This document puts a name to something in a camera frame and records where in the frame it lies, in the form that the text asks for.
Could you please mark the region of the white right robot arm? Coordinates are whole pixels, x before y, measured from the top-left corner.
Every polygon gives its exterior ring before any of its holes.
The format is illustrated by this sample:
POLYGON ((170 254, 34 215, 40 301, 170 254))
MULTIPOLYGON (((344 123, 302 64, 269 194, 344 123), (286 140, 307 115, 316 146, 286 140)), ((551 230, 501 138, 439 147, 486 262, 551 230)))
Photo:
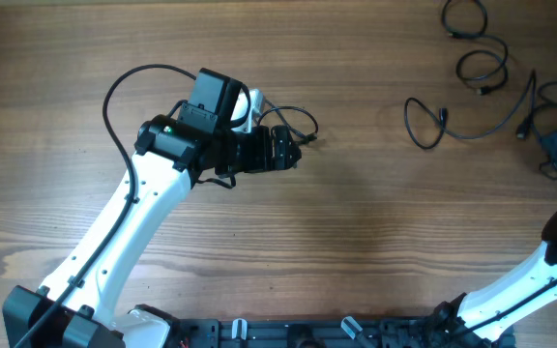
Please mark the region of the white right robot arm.
MULTIPOLYGON (((557 130, 545 135, 525 122, 516 131, 532 133, 545 150, 544 175, 557 181, 557 130)), ((446 309, 443 333, 457 346, 497 344, 506 329, 557 300, 557 211, 542 229, 542 241, 524 261, 486 287, 460 296, 446 309)))

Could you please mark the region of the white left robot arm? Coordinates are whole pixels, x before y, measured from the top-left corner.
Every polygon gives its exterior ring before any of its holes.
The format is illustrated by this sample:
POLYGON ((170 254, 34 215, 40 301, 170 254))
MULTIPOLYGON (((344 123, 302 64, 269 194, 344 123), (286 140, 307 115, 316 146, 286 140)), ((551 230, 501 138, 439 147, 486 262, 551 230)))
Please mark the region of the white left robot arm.
POLYGON ((170 212, 212 172, 226 189, 239 173, 292 168, 305 139, 262 125, 262 96, 203 69, 189 98, 145 122, 126 173, 85 236, 37 290, 17 286, 3 304, 13 347, 181 347, 179 321, 147 305, 115 307, 134 265, 170 212))

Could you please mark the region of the black cable micro USB plug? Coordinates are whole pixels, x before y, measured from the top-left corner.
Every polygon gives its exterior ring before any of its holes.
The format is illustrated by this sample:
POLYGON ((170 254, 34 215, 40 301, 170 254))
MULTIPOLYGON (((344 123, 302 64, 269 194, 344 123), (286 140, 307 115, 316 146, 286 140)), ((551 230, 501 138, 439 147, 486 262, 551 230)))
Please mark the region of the black cable micro USB plug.
POLYGON ((276 118, 279 125, 286 126, 298 139, 299 144, 309 144, 318 139, 319 123, 311 112, 295 105, 277 105, 269 100, 265 103, 266 110, 255 117, 256 126, 260 126, 267 117, 276 118))

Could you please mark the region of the black cable gold plug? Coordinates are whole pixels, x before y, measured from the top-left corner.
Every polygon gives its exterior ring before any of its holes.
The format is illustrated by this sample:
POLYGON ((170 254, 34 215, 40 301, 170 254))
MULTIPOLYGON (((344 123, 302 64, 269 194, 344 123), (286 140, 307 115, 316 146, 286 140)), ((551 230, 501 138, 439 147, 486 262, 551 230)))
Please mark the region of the black cable gold plug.
POLYGON ((449 23, 449 10, 451 6, 455 4, 454 0, 447 0, 444 3, 440 14, 440 21, 448 36, 452 39, 471 42, 485 39, 498 43, 501 46, 502 54, 498 54, 490 49, 475 49, 462 55, 455 64, 455 76, 466 86, 471 87, 477 95, 485 96, 502 89, 508 83, 509 69, 507 67, 507 61, 509 59, 509 47, 501 38, 486 33, 488 28, 487 9, 480 0, 472 0, 472 3, 479 9, 483 20, 481 27, 477 31, 463 31, 454 28, 449 23), (481 75, 465 74, 463 71, 465 63, 471 58, 478 56, 493 59, 497 63, 497 66, 490 72, 481 75))

